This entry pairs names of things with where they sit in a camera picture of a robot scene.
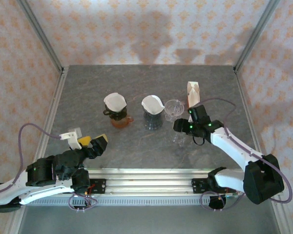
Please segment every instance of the glass cup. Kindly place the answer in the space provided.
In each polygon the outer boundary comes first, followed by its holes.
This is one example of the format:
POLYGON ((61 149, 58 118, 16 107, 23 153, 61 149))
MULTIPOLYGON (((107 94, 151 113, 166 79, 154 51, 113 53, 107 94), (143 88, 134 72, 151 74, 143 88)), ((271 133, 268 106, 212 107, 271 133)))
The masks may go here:
POLYGON ((160 112, 156 115, 150 114, 148 111, 144 110, 144 118, 145 118, 145 128, 147 130, 156 130, 159 129, 163 125, 162 113, 160 112))
POLYGON ((169 100, 165 104, 165 119, 169 122, 174 122, 182 113, 185 107, 179 100, 169 100))

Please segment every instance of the tabletop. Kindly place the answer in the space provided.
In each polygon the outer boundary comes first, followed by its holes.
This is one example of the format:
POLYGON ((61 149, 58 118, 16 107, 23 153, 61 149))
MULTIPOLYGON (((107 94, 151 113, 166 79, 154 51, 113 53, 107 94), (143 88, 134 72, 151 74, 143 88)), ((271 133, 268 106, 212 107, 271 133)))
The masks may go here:
MULTIPOLYGON (((62 134, 80 127, 83 136, 92 138, 106 134, 108 145, 104 154, 87 159, 86 168, 189 168, 213 169, 220 166, 238 168, 222 150, 206 142, 194 144, 184 137, 180 146, 173 142, 176 133, 173 123, 164 119, 157 130, 146 130, 141 101, 157 95, 165 104, 178 99, 185 104, 181 117, 188 118, 187 82, 197 81, 201 100, 224 98, 236 104, 227 126, 230 131, 251 147, 254 143, 241 99, 237 80, 231 66, 200 65, 75 65, 70 66, 57 108, 52 134, 62 134), (110 118, 103 115, 104 97, 117 92, 127 101, 127 112, 134 121, 123 129, 116 129, 110 118)), ((204 104, 211 120, 223 121, 232 108, 222 101, 204 104)), ((66 140, 50 139, 45 156, 68 150, 66 140)))

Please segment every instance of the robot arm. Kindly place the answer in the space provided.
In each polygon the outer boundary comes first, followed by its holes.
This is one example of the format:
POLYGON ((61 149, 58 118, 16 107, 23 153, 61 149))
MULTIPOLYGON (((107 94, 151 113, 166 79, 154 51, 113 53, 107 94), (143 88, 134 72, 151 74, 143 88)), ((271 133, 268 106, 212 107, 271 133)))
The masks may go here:
POLYGON ((211 121, 203 105, 189 108, 188 112, 193 122, 178 119, 174 123, 174 130, 193 137, 202 137, 223 150, 242 169, 237 172, 220 167, 211 171, 208 177, 211 191, 216 192, 221 187, 232 188, 244 192, 253 203, 260 204, 284 190, 281 175, 259 160, 262 158, 279 169, 276 157, 271 154, 264 156, 226 130, 220 121, 211 121))
MULTIPOLYGON (((66 135, 61 135, 61 138, 68 139, 71 150, 40 158, 29 165, 11 188, 0 192, 0 212, 17 210, 21 205, 42 197, 59 193, 84 193, 87 190, 90 179, 83 162, 86 158, 94 159, 102 155, 107 139, 102 135, 93 140, 84 137, 77 141, 74 133, 66 135)), ((0 184, 0 190, 12 184, 12 181, 0 184)))

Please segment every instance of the patterned wall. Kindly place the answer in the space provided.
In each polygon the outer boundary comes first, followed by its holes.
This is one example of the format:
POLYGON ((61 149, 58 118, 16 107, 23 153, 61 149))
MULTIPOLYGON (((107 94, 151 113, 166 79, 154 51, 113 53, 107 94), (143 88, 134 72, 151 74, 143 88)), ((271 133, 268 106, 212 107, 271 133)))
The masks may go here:
POLYGON ((269 0, 29 0, 62 65, 237 62, 269 0))
MULTIPOLYGON (((282 0, 239 77, 254 125, 293 186, 293 0, 282 0)), ((289 203, 293 219, 293 201, 289 203)))
MULTIPOLYGON (((22 124, 42 126, 59 73, 15 0, 0 0, 0 182, 13 178, 20 164, 22 124)), ((24 166, 30 164, 40 133, 23 132, 24 166)), ((0 214, 0 234, 9 214, 0 214)))

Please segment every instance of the paper coffee filter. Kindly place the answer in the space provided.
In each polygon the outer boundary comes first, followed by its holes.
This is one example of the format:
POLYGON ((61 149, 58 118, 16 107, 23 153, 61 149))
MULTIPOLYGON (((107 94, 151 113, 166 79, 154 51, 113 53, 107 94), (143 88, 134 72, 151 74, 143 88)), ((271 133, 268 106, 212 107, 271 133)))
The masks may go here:
POLYGON ((118 93, 112 93, 107 95, 104 98, 104 103, 106 104, 108 109, 114 112, 119 112, 127 106, 125 98, 118 93))
POLYGON ((158 96, 149 95, 142 100, 143 108, 152 115, 157 115, 164 110, 164 105, 158 96))

